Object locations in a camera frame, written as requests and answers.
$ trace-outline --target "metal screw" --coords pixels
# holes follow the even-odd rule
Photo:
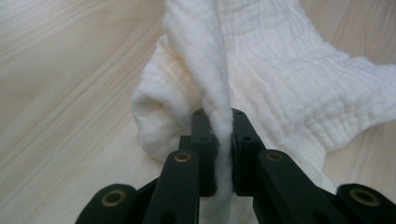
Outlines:
[[[177,153],[175,156],[175,161],[178,162],[186,162],[189,161],[191,159],[191,155],[187,152],[180,152]]]
[[[283,161],[283,156],[277,152],[268,152],[266,157],[269,161]]]
[[[370,191],[365,189],[351,189],[349,195],[358,203],[367,206],[377,207],[381,204],[379,199]]]
[[[114,189],[103,196],[102,205],[105,207],[114,207],[122,203],[125,198],[125,191],[121,189]]]

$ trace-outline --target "white towel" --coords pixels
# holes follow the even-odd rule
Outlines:
[[[219,190],[202,200],[201,223],[255,219],[251,204],[229,205],[231,107],[329,190],[326,153],[396,119],[396,65],[349,58],[323,42],[298,0],[166,0],[163,28],[133,113],[143,149],[159,160],[190,133],[193,111],[209,116],[220,141]]]

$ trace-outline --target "light wood grain surface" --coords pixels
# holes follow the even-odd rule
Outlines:
[[[396,63],[395,1],[302,2],[338,49]],[[130,98],[163,13],[161,0],[0,2],[0,223],[74,223],[97,190],[159,174]],[[396,121],[359,134],[326,173],[396,202],[395,134]]]

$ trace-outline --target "crinkled fabric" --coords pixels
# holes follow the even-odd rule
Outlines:
[[[164,160],[203,108],[219,139],[218,191],[201,200],[200,223],[255,222],[233,198],[231,108],[244,111],[268,148],[308,176],[326,153],[396,119],[396,65],[350,58],[324,42],[297,0],[166,0],[164,35],[132,100],[143,149]]]

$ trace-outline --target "wooden table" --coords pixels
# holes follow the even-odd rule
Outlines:
[[[396,63],[395,1],[303,6],[338,49]],[[0,223],[74,223],[102,187],[140,188],[159,174],[130,99],[163,13],[160,0],[0,3]],[[359,134],[328,156],[326,173],[396,202],[395,133],[393,121]]]

